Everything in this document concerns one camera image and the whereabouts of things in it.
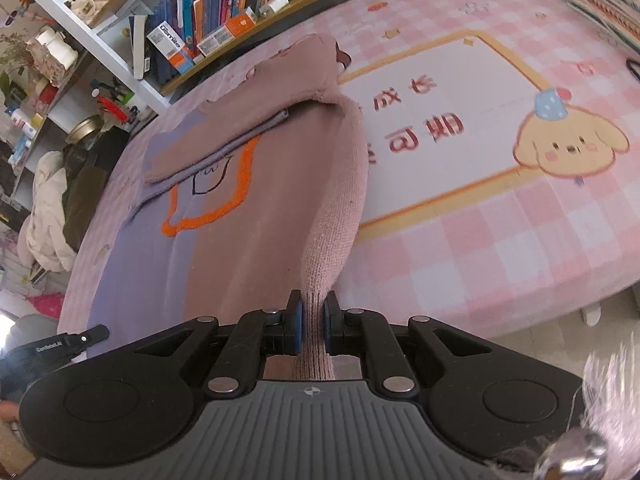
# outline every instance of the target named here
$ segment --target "wooden shelf edge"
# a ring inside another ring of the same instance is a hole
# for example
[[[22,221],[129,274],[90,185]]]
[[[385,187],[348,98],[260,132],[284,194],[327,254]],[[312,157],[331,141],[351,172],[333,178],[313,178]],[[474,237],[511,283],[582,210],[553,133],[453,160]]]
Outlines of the wooden shelf edge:
[[[227,52],[232,51],[237,46],[239,46],[240,44],[244,43],[246,40],[248,40],[249,38],[251,38],[252,36],[257,34],[258,32],[264,30],[265,28],[270,27],[271,25],[274,25],[275,23],[277,23],[280,20],[286,18],[287,16],[292,15],[295,12],[298,12],[299,10],[303,9],[304,7],[306,7],[306,6],[310,5],[310,4],[316,3],[317,1],[318,0],[291,0],[289,5],[287,5],[280,12],[278,12],[278,13],[276,13],[273,16],[270,16],[268,18],[258,19],[258,23],[256,23],[254,28],[252,28],[251,30],[247,31],[242,36],[238,36],[234,40],[230,41],[229,43],[224,45],[219,50],[215,51],[210,56],[207,56],[205,59],[203,59],[197,65],[195,65],[192,68],[190,68],[189,70],[187,70],[187,72],[185,72],[184,74],[177,75],[176,77],[171,79],[171,81],[169,81],[164,86],[162,86],[162,88],[160,89],[160,93],[163,96],[169,95],[171,92],[175,91],[178,88],[178,86],[180,86],[181,84],[185,83],[188,79],[190,79],[191,77],[196,75],[204,67],[208,66],[210,63],[212,63],[213,61],[217,60],[221,56],[224,56]]]

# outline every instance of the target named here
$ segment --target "cartoon dog print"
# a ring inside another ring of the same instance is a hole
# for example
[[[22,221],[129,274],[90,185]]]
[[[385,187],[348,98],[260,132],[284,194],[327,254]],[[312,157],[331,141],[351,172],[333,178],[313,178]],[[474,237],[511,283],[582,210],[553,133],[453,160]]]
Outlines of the cartoon dog print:
[[[521,166],[558,178],[582,178],[608,170],[629,141],[611,121],[565,105],[558,91],[536,96],[535,110],[520,126],[513,157]]]

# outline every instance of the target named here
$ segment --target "orange box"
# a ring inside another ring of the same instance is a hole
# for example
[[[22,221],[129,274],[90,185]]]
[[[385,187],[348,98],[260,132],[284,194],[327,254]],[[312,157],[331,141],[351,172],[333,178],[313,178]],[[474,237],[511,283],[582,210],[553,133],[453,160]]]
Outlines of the orange box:
[[[225,27],[228,28],[229,32],[234,35],[234,38],[237,38],[241,34],[244,34],[250,28],[255,26],[255,15],[251,10],[251,7],[247,8],[241,14],[232,17],[229,20],[226,20]]]
[[[209,56],[233,38],[242,36],[246,31],[255,27],[255,15],[251,7],[247,7],[242,14],[226,20],[216,30],[210,32],[206,38],[198,43],[198,49],[204,56]]]

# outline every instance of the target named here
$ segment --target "plastic bottle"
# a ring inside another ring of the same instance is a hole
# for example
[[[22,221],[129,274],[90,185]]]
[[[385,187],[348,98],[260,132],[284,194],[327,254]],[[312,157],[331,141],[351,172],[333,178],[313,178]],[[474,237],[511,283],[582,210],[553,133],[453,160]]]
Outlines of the plastic bottle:
[[[22,110],[20,110],[20,108],[13,108],[11,106],[8,106],[4,113],[8,114],[9,117],[11,117],[14,125],[20,128],[27,137],[33,139],[33,137],[36,136],[36,128],[31,126],[29,118]]]

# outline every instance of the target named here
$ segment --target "white shelf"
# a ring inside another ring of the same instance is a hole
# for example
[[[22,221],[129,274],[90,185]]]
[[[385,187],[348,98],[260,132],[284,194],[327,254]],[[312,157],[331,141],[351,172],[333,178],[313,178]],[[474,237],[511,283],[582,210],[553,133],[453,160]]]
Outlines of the white shelf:
[[[158,85],[147,80],[139,81],[133,77],[129,63],[122,58],[122,36],[120,21],[109,20],[109,28],[102,28],[101,35],[96,34],[83,23],[62,0],[35,0],[45,12],[56,20],[70,35],[79,41],[114,76],[135,92],[156,113],[162,113],[170,106],[169,98],[158,91]]]

